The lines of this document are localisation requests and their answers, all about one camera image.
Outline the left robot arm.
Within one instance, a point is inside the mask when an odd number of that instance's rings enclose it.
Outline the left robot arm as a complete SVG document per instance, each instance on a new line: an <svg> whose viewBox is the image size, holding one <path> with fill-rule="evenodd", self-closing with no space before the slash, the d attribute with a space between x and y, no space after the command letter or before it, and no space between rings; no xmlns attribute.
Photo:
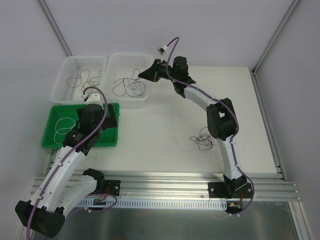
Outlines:
<svg viewBox="0 0 320 240"><path fill-rule="evenodd" d="M20 200L15 212L26 228L26 239L31 232L55 237L62 229L72 209L88 195L106 196L105 175L95 169L85 170L69 190L65 187L77 166L97 143L101 132L118 125L113 104L102 106L89 103L77 109L78 121L62 143L59 160L32 197Z"/></svg>

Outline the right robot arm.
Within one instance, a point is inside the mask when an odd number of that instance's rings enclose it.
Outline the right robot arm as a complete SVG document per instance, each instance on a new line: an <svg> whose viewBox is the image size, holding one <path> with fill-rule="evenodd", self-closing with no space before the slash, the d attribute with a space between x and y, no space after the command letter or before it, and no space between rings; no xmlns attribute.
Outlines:
<svg viewBox="0 0 320 240"><path fill-rule="evenodd" d="M253 181L241 170L237 159L234 138L239 132L239 123L232 101L229 98L216 99L199 88L189 75L187 59L182 56L176 57L172 66L164 60L155 59L151 67L138 76L150 82L171 80L177 94L194 102L206 112L207 128L218 143L224 167L224 182L214 183L213 193L226 199L253 199Z"/></svg>

